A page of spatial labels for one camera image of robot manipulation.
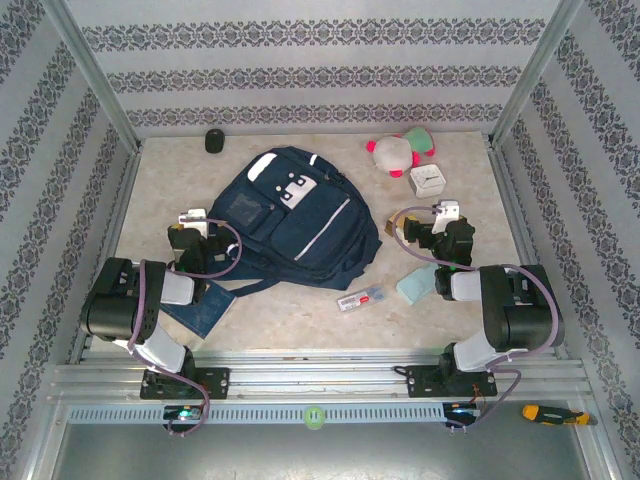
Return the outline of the yellow black screwdriver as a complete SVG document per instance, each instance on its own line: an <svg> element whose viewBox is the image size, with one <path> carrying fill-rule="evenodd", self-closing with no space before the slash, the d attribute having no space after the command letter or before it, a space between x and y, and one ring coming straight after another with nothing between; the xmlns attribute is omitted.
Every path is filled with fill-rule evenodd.
<svg viewBox="0 0 640 480"><path fill-rule="evenodd" d="M595 426L598 424L598 420L587 412L560 407L527 404L522 409L522 415L529 421L549 426Z"/></svg>

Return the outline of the white alarm clock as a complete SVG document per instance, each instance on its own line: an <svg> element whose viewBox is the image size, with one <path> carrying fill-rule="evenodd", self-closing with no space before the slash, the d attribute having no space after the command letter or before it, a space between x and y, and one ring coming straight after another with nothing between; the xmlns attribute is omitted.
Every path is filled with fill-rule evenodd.
<svg viewBox="0 0 640 480"><path fill-rule="evenodd" d="M417 198L428 198L443 192L446 179L437 165L427 164L410 170L409 184Z"/></svg>

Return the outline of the navy blue notebook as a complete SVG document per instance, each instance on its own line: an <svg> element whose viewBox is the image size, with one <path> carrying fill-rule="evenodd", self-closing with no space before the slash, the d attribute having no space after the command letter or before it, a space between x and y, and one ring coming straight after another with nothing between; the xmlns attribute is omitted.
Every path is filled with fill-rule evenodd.
<svg viewBox="0 0 640 480"><path fill-rule="evenodd" d="M209 335L236 300L233 293L212 280L206 280L203 286L204 290L189 305L160 305L163 312L201 339Z"/></svg>

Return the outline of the aluminium side rail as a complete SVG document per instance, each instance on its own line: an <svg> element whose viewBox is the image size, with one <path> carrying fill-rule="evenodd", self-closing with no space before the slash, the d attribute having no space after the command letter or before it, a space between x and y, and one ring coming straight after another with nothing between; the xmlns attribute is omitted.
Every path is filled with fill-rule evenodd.
<svg viewBox="0 0 640 480"><path fill-rule="evenodd" d="M142 145L139 144L137 149L130 155L121 171L115 196L108 211L106 227L101 237L99 255L93 265L89 288L92 288L93 282L97 279L102 264L114 252L117 245L117 233L121 229L121 210L125 208L124 197L130 190L130 180L135 176L134 170L138 166L141 152ZM82 315L79 315L76 328L73 332L73 336L71 337L71 346L68 350L66 360L64 361L65 364L77 363L82 358L86 334L82 331L81 319Z"/></svg>
<svg viewBox="0 0 640 480"><path fill-rule="evenodd" d="M529 231L527 230L527 223L518 201L517 192L509 176L502 153L489 146L487 148L487 155L509 223L519 261L521 264L538 264L539 257L531 241Z"/></svg>

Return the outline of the navy blue backpack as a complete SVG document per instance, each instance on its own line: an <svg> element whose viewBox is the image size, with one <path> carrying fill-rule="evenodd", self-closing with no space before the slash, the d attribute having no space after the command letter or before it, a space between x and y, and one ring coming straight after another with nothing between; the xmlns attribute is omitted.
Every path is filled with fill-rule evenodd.
<svg viewBox="0 0 640 480"><path fill-rule="evenodd" d="M246 280L246 296L279 282L341 290L373 262L381 241L360 192L320 155L293 146L258 154L223 190L208 216L241 239L207 270Z"/></svg>

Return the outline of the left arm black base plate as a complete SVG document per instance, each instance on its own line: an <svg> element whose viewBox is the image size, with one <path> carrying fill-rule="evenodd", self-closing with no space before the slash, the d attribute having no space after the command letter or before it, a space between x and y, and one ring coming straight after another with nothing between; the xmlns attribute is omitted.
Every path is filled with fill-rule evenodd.
<svg viewBox="0 0 640 480"><path fill-rule="evenodd" d="M196 368L192 378L213 400L225 400L230 383L228 368ZM164 374L145 370L140 388L142 400L198 400L203 395L195 387Z"/></svg>

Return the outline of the clear pack with red label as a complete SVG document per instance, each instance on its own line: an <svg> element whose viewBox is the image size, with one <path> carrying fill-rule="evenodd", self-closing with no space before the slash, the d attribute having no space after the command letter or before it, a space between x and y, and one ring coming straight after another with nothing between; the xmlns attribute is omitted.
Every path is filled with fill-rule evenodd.
<svg viewBox="0 0 640 480"><path fill-rule="evenodd" d="M336 303L339 312L346 314L369 305L374 305L385 299L386 291L384 286L376 284L344 295L340 297Z"/></svg>

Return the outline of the white pink green plush toy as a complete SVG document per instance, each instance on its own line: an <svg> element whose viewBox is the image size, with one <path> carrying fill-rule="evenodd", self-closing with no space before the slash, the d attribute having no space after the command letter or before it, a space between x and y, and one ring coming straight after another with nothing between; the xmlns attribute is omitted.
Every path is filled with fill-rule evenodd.
<svg viewBox="0 0 640 480"><path fill-rule="evenodd" d="M432 134L422 127L369 141L366 150L372 155L375 167L392 178L402 177L418 167L423 156L432 157L436 153Z"/></svg>

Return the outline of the aluminium mounting rail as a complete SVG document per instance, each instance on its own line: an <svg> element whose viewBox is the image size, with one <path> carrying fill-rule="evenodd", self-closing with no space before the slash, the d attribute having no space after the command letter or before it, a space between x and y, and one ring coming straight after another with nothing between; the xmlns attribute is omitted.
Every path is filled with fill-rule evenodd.
<svg viewBox="0 0 640 480"><path fill-rule="evenodd" d="M364 403L406 400L406 382L394 367L431 364L437 355L428 349L198 351L195 360L229 369L231 402ZM509 365L522 373L513 400L574 400L593 393L580 360L545 352ZM77 364L54 368L46 399L132 404L142 375L142 365L123 352L89 351Z"/></svg>

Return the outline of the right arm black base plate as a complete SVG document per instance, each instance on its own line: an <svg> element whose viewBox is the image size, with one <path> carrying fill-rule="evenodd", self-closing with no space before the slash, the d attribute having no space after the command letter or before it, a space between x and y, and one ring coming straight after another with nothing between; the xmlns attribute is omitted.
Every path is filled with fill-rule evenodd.
<svg viewBox="0 0 640 480"><path fill-rule="evenodd" d="M410 398L495 397L495 377L488 372L446 372L436 365L394 366L405 379Z"/></svg>

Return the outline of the aluminium frame post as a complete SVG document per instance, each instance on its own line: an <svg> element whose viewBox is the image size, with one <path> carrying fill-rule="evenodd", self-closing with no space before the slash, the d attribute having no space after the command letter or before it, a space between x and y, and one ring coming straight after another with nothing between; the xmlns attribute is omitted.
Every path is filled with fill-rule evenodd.
<svg viewBox="0 0 640 480"><path fill-rule="evenodd" d="M559 0L494 129L488 135L489 145L493 149L504 142L584 1Z"/></svg>
<svg viewBox="0 0 640 480"><path fill-rule="evenodd" d="M118 133L129 153L137 152L141 141L120 105L114 89L103 72L82 29L74 19L66 0L39 0L62 40L73 55L88 85Z"/></svg>

